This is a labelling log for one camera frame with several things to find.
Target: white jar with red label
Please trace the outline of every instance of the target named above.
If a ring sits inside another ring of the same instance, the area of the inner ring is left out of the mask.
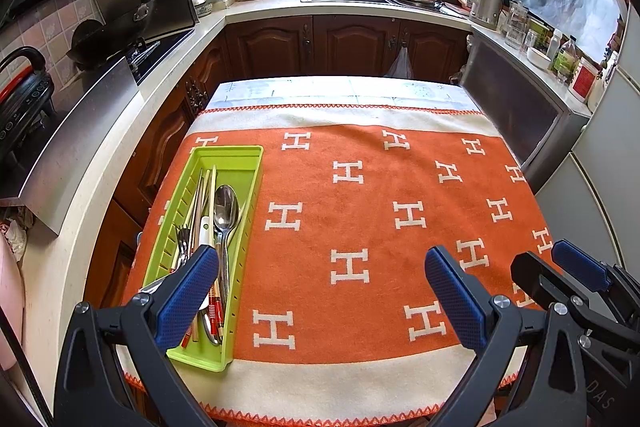
[[[598,70],[586,58],[582,57],[575,68],[574,77],[569,85],[569,91],[575,98],[584,102],[589,96],[593,81],[598,76]]]

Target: white plastic bag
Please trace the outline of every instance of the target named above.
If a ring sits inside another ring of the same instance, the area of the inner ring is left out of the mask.
[[[413,80],[414,72],[411,69],[411,62],[409,61],[409,52],[403,46],[400,49],[400,53],[394,63],[391,65],[391,69],[389,69],[388,73],[385,75],[386,78],[407,78],[409,80]]]

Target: blue gripper pad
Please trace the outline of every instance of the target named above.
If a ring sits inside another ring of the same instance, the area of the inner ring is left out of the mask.
[[[209,289],[218,275],[218,254],[211,247],[199,257],[182,281],[167,299],[156,318],[156,344],[162,350],[177,347],[191,324],[193,317],[200,309],[202,301],[209,294]],[[169,277],[178,275],[185,265]]]
[[[424,273],[460,343],[476,353],[482,351],[487,343],[484,313],[438,247],[427,252]]]
[[[551,259],[592,292],[605,292],[611,286],[606,267],[566,239],[554,243]]]

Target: orange tablecloth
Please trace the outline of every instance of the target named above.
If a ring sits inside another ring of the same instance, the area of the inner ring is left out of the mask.
[[[444,245],[518,305],[530,301],[511,282],[513,257],[532,250],[550,262],[529,186],[478,112],[244,108],[207,112],[192,131],[151,209],[125,299],[142,285],[191,149],[262,145],[235,360],[221,374],[178,364],[214,417],[352,425],[431,412],[473,354],[425,279],[426,251]]]

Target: red stitched edge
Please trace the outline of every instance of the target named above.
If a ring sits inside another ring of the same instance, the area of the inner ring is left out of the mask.
[[[125,373],[125,378],[127,382],[129,382],[133,387],[139,389],[143,393],[146,393],[145,387],[142,382],[130,375],[129,373]],[[512,375],[503,378],[500,382],[500,387],[504,387],[505,385],[509,385],[513,383],[516,378],[518,378],[517,373],[513,373]],[[285,419],[276,418],[275,416],[268,418],[267,416],[260,416],[258,414],[250,414],[250,413],[242,413],[242,411],[233,411],[231,409],[218,409],[217,407],[211,407],[209,404],[203,404],[200,402],[200,406],[204,409],[204,411],[214,419],[218,420],[226,420],[233,421],[236,423],[241,423],[242,425],[247,426],[257,426],[257,425],[274,425],[280,427],[302,427],[302,426],[314,426],[314,427],[365,427],[369,425],[384,425],[387,423],[399,422],[402,420],[410,420],[412,418],[418,418],[420,416],[427,416],[430,414],[434,414],[440,410],[442,404],[436,404],[431,407],[425,407],[424,409],[411,410],[408,413],[400,413],[400,414],[392,414],[391,416],[381,416],[378,418],[374,416],[373,418],[365,418],[359,419],[356,418],[354,420],[294,420],[293,418]]]
[[[208,112],[222,112],[222,111],[241,111],[241,110],[258,110],[258,109],[272,109],[272,108],[284,108],[284,107],[324,107],[324,108],[378,108],[378,109],[401,109],[408,111],[424,111],[432,112],[434,114],[480,114],[482,112],[475,110],[455,110],[455,109],[434,109],[425,107],[398,107],[397,105],[378,105],[378,104],[366,104],[358,105],[355,103],[283,103],[279,105],[247,105],[245,107],[215,107],[213,109],[205,109],[198,115]]]

